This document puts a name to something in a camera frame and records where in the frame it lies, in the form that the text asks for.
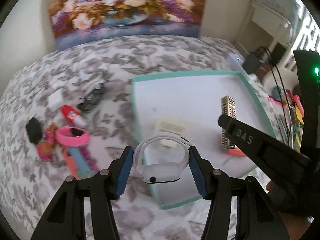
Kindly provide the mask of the person's hand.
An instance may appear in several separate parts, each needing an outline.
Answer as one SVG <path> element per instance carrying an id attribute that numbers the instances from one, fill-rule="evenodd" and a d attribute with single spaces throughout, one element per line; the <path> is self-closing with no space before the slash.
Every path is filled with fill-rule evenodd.
<path id="1" fill-rule="evenodd" d="M 266 185 L 266 191 L 269 197 L 277 196 L 279 187 L 271 180 Z"/>

